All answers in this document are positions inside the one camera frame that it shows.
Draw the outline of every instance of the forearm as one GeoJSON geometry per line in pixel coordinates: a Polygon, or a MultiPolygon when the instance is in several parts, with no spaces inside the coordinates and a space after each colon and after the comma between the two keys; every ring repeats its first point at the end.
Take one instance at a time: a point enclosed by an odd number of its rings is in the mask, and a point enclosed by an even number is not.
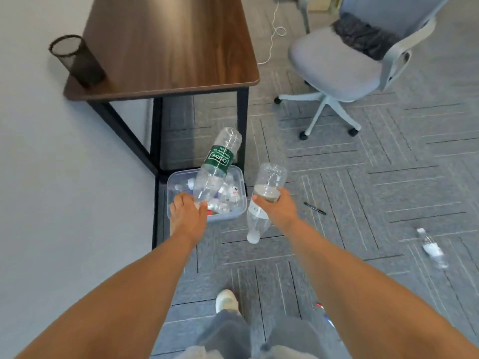
{"type": "Polygon", "coordinates": [[[18,358],[147,358],[192,244],[172,236],[88,293],[18,358]]]}
{"type": "Polygon", "coordinates": [[[476,351],[422,299],[305,222],[284,233],[354,358],[437,359],[451,345],[456,354],[476,351]]]}

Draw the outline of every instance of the desk top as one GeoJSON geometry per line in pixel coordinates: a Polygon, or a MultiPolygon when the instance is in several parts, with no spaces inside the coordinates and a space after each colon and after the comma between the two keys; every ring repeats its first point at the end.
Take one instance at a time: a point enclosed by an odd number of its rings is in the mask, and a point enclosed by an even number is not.
{"type": "Polygon", "coordinates": [[[107,78],[70,100],[249,87],[259,71],[241,0],[94,0],[83,37],[107,78]]]}

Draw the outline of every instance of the black pen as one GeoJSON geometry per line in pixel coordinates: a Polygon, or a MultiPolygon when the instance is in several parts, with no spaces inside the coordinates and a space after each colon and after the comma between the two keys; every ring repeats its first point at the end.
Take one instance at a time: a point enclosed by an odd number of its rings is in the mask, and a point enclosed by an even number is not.
{"type": "Polygon", "coordinates": [[[312,206],[311,204],[308,204],[307,202],[304,202],[304,205],[306,205],[307,207],[310,207],[312,210],[317,211],[318,213],[320,213],[322,215],[326,215],[326,213],[324,211],[322,211],[321,209],[316,208],[315,206],[312,206]]]}

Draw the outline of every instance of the plastic bottle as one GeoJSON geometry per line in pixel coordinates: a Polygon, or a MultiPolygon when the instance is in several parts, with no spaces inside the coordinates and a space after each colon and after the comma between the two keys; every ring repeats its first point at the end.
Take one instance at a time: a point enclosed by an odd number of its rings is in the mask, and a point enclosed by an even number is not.
{"type": "Polygon", "coordinates": [[[226,214],[230,212],[228,203],[221,202],[219,199],[211,199],[208,202],[208,209],[218,214],[226,214]]]}
{"type": "Polygon", "coordinates": [[[179,192],[190,191],[190,190],[193,190],[194,185],[195,185],[195,178],[190,178],[188,179],[185,185],[176,184],[175,190],[179,192]]]}
{"type": "MultiPolygon", "coordinates": [[[[288,171],[285,168],[276,164],[261,164],[253,194],[260,195],[271,203],[276,202],[281,195],[277,187],[284,186],[287,174],[288,171]]],[[[253,200],[249,203],[246,219],[248,222],[247,239],[250,243],[256,244],[260,241],[261,234],[270,227],[271,221],[266,212],[253,200]]]]}
{"type": "Polygon", "coordinates": [[[416,231],[421,237],[422,249],[424,249],[429,257],[434,260],[439,269],[446,269],[448,264],[446,262],[443,250],[427,235],[424,228],[418,228],[416,231]]]}
{"type": "Polygon", "coordinates": [[[196,175],[193,195],[197,202],[210,201],[218,193],[241,146],[241,140],[241,134],[232,127],[219,132],[205,163],[196,175]]]}
{"type": "Polygon", "coordinates": [[[223,202],[227,203],[232,212],[242,209],[240,190],[231,173],[226,174],[223,186],[218,192],[223,202]]]}

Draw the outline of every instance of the black metal frame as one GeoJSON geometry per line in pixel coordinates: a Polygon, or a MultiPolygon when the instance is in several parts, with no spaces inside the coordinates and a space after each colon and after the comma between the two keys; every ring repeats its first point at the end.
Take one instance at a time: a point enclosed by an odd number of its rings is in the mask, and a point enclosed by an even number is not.
{"type": "MultiPolygon", "coordinates": [[[[223,92],[236,91],[236,100],[238,105],[238,132],[243,136],[241,147],[238,150],[238,162],[235,164],[244,173],[244,161],[246,154],[246,131],[248,124],[248,96],[249,88],[235,88],[228,90],[211,90],[206,92],[192,92],[192,93],[179,93],[168,94],[161,96],[153,96],[153,115],[151,121],[151,141],[150,152],[143,146],[140,140],[130,130],[128,125],[123,121],[117,111],[111,106],[110,101],[89,101],[88,104],[98,113],[98,115],[106,122],[108,126],[118,135],[119,138],[130,148],[131,151],[150,169],[155,175],[155,211],[153,215],[153,239],[151,247],[154,249],[158,243],[158,204],[159,204],[159,185],[166,184],[168,177],[179,170],[163,170],[160,167],[160,150],[161,150],[161,119],[163,116],[163,97],[165,96],[191,96],[197,94],[212,94],[223,92]]],[[[130,99],[142,99],[138,98],[123,98],[122,100],[130,99]]]]}

